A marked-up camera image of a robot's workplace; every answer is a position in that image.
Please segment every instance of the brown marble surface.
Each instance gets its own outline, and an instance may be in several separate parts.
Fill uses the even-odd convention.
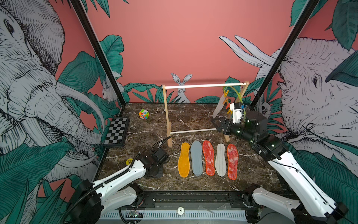
[[[210,118],[215,107],[216,105],[210,104],[168,104],[171,131],[213,128]],[[147,120],[139,118],[138,113],[142,109],[149,111],[150,116]],[[225,116],[224,109],[219,115]],[[139,151],[150,150],[155,142],[166,137],[164,104],[127,104],[123,116],[130,118],[125,147],[109,149],[99,179],[124,168],[128,158],[132,158]],[[192,144],[198,140],[202,144],[204,140],[209,140],[215,153],[219,143],[223,143],[225,148],[229,143],[226,143],[224,135],[217,131],[175,134],[172,139],[172,148],[166,143],[163,145],[170,155],[170,162],[164,165],[163,177],[141,178],[135,181],[143,190],[243,190],[251,183],[260,184],[270,191],[282,190],[275,170],[253,150],[248,151],[250,147],[245,141],[236,141],[234,138],[231,138],[229,143],[236,145],[239,152],[236,180],[229,179],[227,172],[223,177],[216,172],[214,176],[208,176],[206,173],[195,176],[191,168],[188,177],[182,178],[178,172],[178,159],[183,142]],[[205,172],[204,155],[202,159]]]

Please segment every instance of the red patterned insole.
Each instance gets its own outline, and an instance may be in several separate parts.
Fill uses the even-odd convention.
[[[236,180],[237,178],[237,161],[239,160],[239,154],[237,149],[233,144],[227,146],[227,159],[229,160],[229,169],[227,171],[227,176]]]
[[[205,156],[206,174],[209,176],[213,176],[215,174],[214,148],[207,140],[203,142],[203,153]]]

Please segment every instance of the yellow clothespin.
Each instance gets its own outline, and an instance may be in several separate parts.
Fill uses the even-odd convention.
[[[224,91],[224,97],[226,97],[228,93],[229,93],[229,90],[226,92]]]

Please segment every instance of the elephant eye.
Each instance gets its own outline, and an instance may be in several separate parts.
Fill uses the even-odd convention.
[[[14,28],[13,28],[13,26],[9,23],[9,21],[8,20],[4,20],[4,24],[5,24],[5,26],[6,26],[6,28],[8,29],[8,31],[10,32],[10,34],[11,34],[11,36],[13,35],[13,33],[14,33]]]
[[[317,77],[315,76],[314,78],[313,78],[313,80],[312,80],[312,82],[313,82],[313,84],[314,84],[314,86],[317,88]]]

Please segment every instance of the gray insole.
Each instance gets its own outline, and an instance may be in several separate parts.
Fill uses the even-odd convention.
[[[199,141],[194,141],[190,147],[190,154],[192,155],[193,173],[196,176],[203,174],[203,147]]]

